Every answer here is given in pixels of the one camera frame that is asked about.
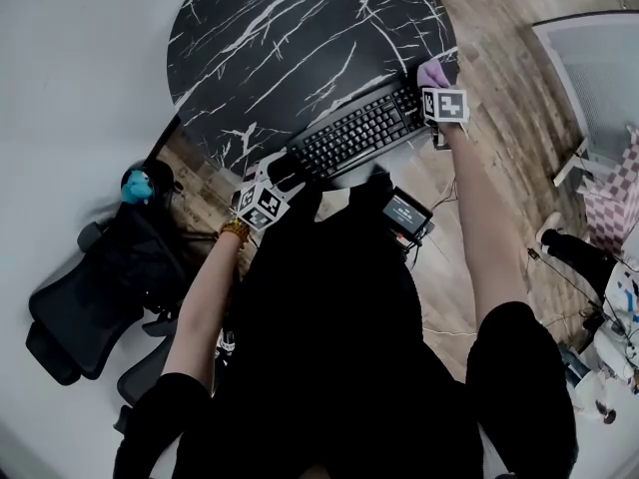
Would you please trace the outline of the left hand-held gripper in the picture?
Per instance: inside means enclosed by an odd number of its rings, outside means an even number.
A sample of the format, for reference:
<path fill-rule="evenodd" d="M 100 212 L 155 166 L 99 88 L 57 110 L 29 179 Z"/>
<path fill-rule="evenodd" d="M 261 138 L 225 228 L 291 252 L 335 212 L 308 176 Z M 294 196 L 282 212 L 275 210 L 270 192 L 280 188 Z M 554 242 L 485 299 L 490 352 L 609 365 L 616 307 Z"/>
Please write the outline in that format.
<path fill-rule="evenodd" d="M 287 174 L 286 152 L 270 154 L 249 167 L 248 176 L 233 194 L 233 212 L 238 219 L 255 232 L 263 232 L 278 222 L 290 209 L 286 193 L 301 189 L 306 182 L 302 176 L 278 182 L 271 179 Z"/>

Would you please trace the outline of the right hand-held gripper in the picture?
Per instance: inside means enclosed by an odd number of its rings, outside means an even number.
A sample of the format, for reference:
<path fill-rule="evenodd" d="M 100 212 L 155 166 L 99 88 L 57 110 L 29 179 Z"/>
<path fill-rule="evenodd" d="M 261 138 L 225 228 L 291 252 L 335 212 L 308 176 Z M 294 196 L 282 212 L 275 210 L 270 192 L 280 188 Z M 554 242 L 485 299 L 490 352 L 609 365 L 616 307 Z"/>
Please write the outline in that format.
<path fill-rule="evenodd" d="M 430 127 L 436 150 L 449 150 L 440 124 L 466 125 L 469 121 L 467 93 L 461 89 L 421 88 L 422 117 Z"/>

